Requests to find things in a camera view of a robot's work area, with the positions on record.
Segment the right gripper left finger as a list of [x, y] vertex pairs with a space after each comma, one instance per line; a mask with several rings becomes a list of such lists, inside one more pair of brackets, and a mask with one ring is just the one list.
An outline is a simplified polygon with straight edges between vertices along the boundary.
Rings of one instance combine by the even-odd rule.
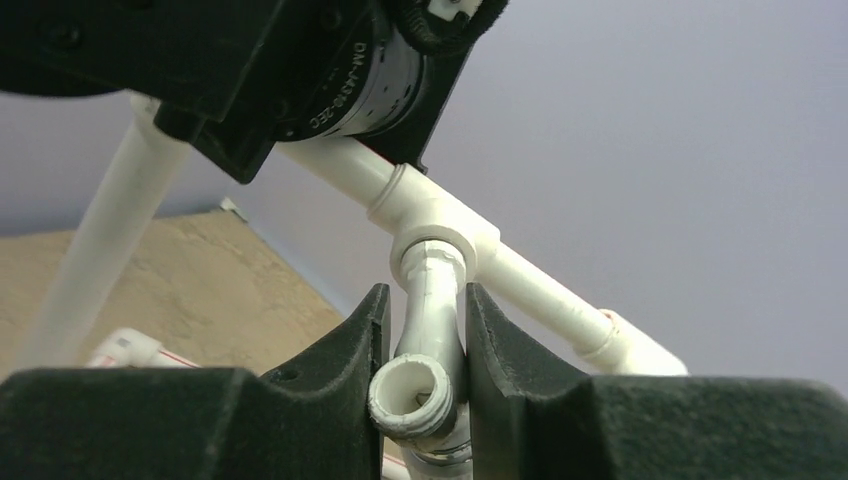
[[287, 362], [40, 368], [1, 386], [5, 479], [377, 479], [368, 385], [388, 357], [390, 289]]

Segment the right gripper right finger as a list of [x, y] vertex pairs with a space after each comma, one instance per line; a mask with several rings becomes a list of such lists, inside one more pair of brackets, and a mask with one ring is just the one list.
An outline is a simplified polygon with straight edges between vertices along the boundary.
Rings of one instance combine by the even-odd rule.
[[811, 381], [590, 375], [466, 289], [478, 479], [843, 479], [847, 401]]

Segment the white water faucet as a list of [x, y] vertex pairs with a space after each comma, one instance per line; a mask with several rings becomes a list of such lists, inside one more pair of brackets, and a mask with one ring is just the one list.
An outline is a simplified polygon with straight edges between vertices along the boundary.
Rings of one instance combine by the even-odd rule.
[[451, 244], [425, 240], [402, 256], [405, 323], [394, 356], [369, 385], [377, 430], [402, 450], [413, 479], [470, 479], [473, 458], [458, 296], [466, 267]]

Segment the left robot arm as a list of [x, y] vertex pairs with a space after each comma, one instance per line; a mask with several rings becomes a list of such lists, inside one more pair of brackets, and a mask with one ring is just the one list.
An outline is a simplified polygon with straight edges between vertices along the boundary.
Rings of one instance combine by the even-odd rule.
[[503, 1], [5, 1], [1, 89], [121, 90], [154, 125], [247, 184], [272, 147], [351, 137], [419, 167]]

